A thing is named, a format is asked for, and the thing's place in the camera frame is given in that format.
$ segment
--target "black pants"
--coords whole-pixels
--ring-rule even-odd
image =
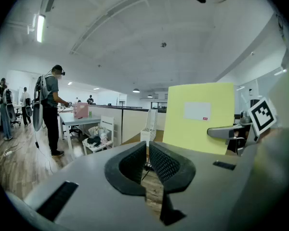
[[[29,121],[29,123],[31,123],[31,118],[29,116],[27,116],[27,113],[26,113],[26,107],[21,107],[21,110],[23,112],[23,119],[24,119],[24,124],[27,125],[27,119]]]
[[[43,107],[43,120],[48,131],[49,147],[52,152],[58,148],[59,128],[58,128],[58,109],[54,107]]]

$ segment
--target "gray t-shirt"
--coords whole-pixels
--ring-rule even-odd
[[[50,105],[51,107],[57,107],[58,103],[55,102],[53,99],[53,92],[59,91],[58,80],[54,76],[49,76],[45,78],[45,80],[46,80],[47,90],[50,91],[50,93],[48,94],[46,103]]]

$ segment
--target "yellow sign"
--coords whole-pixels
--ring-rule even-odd
[[[234,113],[233,83],[169,87],[163,142],[199,152],[225,154],[226,140],[210,137],[207,130],[232,126]]]

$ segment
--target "white chair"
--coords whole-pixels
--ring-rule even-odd
[[[101,149],[107,148],[114,144],[114,129],[115,129],[115,121],[113,117],[107,117],[107,116],[101,116],[101,123],[100,128],[105,128],[109,131],[111,131],[111,140],[109,140],[106,144],[100,144],[99,146],[93,146],[92,144],[88,144],[88,139],[85,139],[82,141],[83,149],[85,151],[85,154],[87,155],[87,149],[89,148],[92,152],[97,152]]]
[[[140,141],[146,141],[146,145],[149,146],[149,142],[153,141],[156,136],[156,125],[158,122],[158,110],[150,109],[146,117],[146,125],[140,132]]]

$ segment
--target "jeans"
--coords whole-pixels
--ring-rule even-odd
[[[58,109],[55,107],[43,106],[43,120],[47,127],[49,148],[55,152],[58,148],[59,128],[58,128]]]
[[[6,104],[0,105],[0,112],[1,112],[1,120],[2,120],[2,127],[3,127],[3,133],[7,139],[12,137],[11,132],[11,124],[10,124],[10,118],[8,116],[8,113],[6,111]]]
[[[28,118],[28,121],[29,123],[31,123],[31,119],[29,116],[27,116],[27,113],[26,113],[26,107],[21,107],[21,110],[23,112],[23,119],[24,119],[24,124],[27,125],[27,118]]]

